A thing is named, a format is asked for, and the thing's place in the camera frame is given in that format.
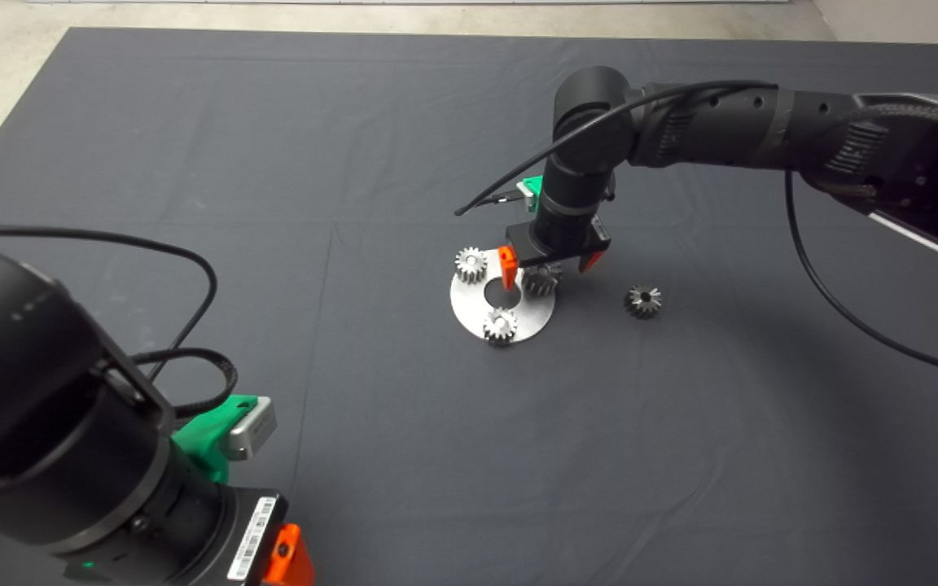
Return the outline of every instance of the sticker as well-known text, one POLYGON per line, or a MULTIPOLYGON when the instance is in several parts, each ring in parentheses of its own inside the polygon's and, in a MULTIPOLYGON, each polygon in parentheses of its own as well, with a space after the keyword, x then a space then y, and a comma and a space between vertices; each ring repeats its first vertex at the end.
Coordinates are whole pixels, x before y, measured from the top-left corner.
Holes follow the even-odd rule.
POLYGON ((256 511, 252 512, 252 518, 248 520, 245 535, 241 538, 241 546, 238 547, 237 555, 234 555, 234 563, 230 564, 230 571, 226 574, 227 579, 247 578, 252 561, 256 559, 256 551, 260 548, 260 541, 263 540, 263 534, 267 531, 267 523, 270 523, 270 513, 273 512, 276 503, 276 498, 272 496, 264 496, 256 503, 256 511))

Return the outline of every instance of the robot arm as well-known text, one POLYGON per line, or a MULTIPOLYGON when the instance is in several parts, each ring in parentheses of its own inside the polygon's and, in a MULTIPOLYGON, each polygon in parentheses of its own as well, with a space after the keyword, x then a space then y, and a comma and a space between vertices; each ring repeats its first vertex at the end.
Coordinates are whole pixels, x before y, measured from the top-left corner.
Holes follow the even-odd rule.
MULTIPOLYGON (((173 353, 213 361, 228 389, 237 378, 212 350, 173 353)), ((58 282, 0 255, 0 534, 83 582, 309 586, 282 494, 212 470, 213 450, 241 459, 269 433, 253 420, 265 397, 231 397, 229 430, 228 400, 173 434, 176 412, 138 362, 58 282)))
MULTIPOLYGON (((669 85, 629 88, 619 72, 572 74, 555 95, 554 138, 669 85)), ((607 119, 545 160, 532 222, 506 238, 521 266, 610 246, 596 212, 614 167, 676 163, 794 170, 839 203, 938 251, 938 97, 827 94, 781 88, 699 90, 607 119)))

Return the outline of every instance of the concrete floor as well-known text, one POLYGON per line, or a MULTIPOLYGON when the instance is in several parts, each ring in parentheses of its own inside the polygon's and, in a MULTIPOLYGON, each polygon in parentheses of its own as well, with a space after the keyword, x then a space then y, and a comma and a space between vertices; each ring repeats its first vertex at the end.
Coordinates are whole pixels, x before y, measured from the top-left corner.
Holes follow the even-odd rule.
POLYGON ((773 5, 604 7, 28 4, 0 0, 0 124, 70 26, 834 40, 811 0, 773 5))

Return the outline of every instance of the spur gear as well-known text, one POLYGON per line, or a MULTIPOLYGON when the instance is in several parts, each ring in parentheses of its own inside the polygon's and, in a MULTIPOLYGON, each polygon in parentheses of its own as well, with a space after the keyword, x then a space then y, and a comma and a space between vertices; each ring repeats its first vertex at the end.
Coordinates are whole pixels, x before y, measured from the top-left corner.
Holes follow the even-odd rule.
POLYGON ((649 319, 663 307, 661 291, 656 286, 636 285, 625 294, 625 311, 636 319, 649 319))
POLYGON ((487 256, 474 246, 458 250, 458 254, 454 256, 454 272, 462 282, 484 281, 487 274, 487 256))
POLYGON ((503 346, 516 336, 516 316, 506 308, 496 308, 484 318, 484 338, 488 342, 503 346))
POLYGON ((546 263, 524 269, 524 290, 535 297, 551 295, 561 278, 563 267, 559 263, 546 263))

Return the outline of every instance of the metal plate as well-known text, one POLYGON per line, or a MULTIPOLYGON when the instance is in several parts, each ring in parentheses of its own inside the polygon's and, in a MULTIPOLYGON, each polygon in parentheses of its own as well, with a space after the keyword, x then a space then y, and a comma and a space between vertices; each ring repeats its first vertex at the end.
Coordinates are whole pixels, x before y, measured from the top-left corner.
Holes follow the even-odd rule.
MULTIPOLYGON (((451 277, 451 308, 454 316, 470 334, 481 340, 484 338, 484 317, 494 308, 487 303, 484 289, 487 289, 488 282, 502 278, 496 268, 500 266, 497 249, 484 250, 484 257, 487 259, 487 274, 480 282, 466 283, 458 275, 451 277)), ((524 292, 523 269, 516 271, 516 286, 520 289, 520 303, 507 308, 516 316, 516 336, 513 336, 511 344, 528 340, 539 333, 555 309, 555 292, 545 297, 531 297, 524 292)))

